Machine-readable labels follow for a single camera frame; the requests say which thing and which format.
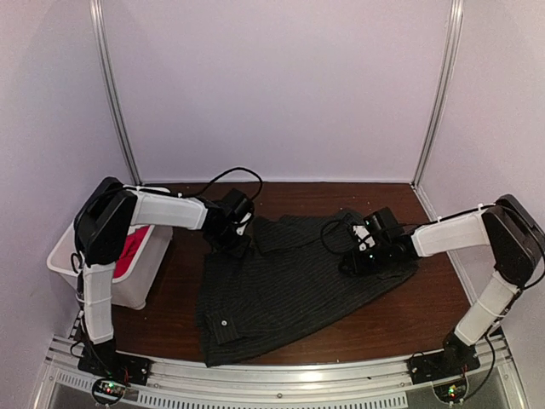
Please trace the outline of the dark pinstriped shirt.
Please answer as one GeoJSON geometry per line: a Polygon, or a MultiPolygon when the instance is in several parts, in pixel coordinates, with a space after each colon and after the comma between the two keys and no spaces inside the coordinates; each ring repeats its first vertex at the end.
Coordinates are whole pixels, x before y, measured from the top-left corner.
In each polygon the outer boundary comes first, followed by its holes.
{"type": "Polygon", "coordinates": [[[206,255],[196,304],[205,365],[231,365],[293,343],[412,278],[416,262],[370,276],[339,272],[342,252],[354,244],[348,229],[363,219],[354,210],[259,216],[241,258],[206,255]]]}

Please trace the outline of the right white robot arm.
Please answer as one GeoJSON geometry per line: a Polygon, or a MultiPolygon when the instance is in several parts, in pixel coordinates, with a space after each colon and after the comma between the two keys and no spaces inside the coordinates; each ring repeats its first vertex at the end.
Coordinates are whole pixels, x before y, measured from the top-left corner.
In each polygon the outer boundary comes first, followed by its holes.
{"type": "Polygon", "coordinates": [[[439,253],[490,248],[495,260],[489,283],[445,338],[437,369],[448,377],[468,362],[468,350],[501,321],[544,260],[544,231],[512,195],[435,221],[409,225],[383,207],[350,227],[355,246],[343,254],[339,269],[363,276],[439,253]]]}

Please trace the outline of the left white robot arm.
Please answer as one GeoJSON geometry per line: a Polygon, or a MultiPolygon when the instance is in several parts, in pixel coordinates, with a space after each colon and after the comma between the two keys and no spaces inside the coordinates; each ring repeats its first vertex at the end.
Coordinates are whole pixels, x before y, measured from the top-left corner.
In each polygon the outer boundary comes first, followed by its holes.
{"type": "Polygon", "coordinates": [[[129,230],[133,226],[184,228],[202,232],[218,251],[238,254],[247,245],[244,234],[255,205],[245,193],[232,189],[222,199],[184,196],[167,189],[125,185],[105,178],[77,213],[74,246],[83,332],[92,349],[90,365],[104,378],[123,369],[122,359],[108,347],[114,340],[112,279],[129,230]]]}

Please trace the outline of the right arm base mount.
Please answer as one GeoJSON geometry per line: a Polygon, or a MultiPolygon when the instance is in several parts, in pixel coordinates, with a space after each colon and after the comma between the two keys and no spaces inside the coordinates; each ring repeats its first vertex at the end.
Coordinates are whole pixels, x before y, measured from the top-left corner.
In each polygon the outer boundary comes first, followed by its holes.
{"type": "Polygon", "coordinates": [[[466,345],[451,331],[438,352],[416,352],[406,365],[413,384],[438,381],[461,376],[466,371],[480,368],[475,344],[466,345]]]}

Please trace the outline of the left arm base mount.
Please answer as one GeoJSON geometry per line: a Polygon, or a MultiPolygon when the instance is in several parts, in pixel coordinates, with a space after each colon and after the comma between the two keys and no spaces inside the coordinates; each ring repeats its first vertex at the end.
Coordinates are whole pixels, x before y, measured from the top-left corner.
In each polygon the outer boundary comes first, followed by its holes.
{"type": "Polygon", "coordinates": [[[116,339],[104,343],[83,341],[83,352],[77,368],[120,383],[146,385],[152,361],[148,358],[119,353],[116,339]]]}

